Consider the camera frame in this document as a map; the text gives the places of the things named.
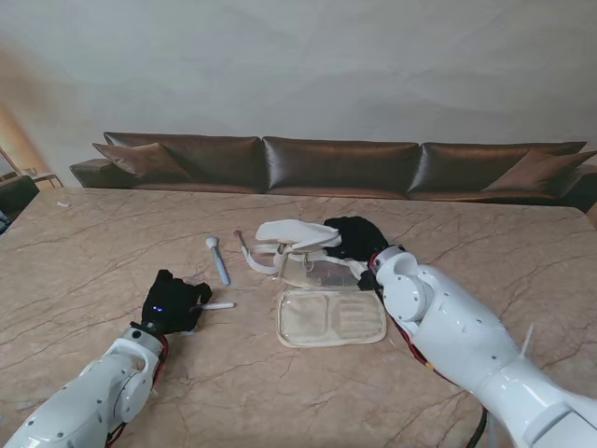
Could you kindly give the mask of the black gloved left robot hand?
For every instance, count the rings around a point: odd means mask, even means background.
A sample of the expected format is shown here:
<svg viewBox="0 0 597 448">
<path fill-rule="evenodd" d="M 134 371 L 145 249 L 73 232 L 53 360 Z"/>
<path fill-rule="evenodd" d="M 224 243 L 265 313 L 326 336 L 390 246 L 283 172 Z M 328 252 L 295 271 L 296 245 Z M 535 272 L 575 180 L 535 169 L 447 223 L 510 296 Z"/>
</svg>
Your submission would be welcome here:
<svg viewBox="0 0 597 448">
<path fill-rule="evenodd" d="M 206 283 L 191 285 L 159 270 L 142 307 L 141 327 L 155 335 L 193 331 L 212 295 Z"/>
</svg>

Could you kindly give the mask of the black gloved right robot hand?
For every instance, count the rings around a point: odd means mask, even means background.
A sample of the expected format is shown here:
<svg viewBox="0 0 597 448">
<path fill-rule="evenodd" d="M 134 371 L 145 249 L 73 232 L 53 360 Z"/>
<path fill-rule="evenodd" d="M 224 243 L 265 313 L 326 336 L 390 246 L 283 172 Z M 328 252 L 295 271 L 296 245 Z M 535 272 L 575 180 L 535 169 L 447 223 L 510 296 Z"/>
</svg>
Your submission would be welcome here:
<svg viewBox="0 0 597 448">
<path fill-rule="evenodd" d="M 326 248 L 326 254 L 333 258 L 369 262 L 390 246 L 382 232 L 363 217 L 329 218 L 324 225 L 338 230 L 341 238 L 339 245 Z"/>
</svg>

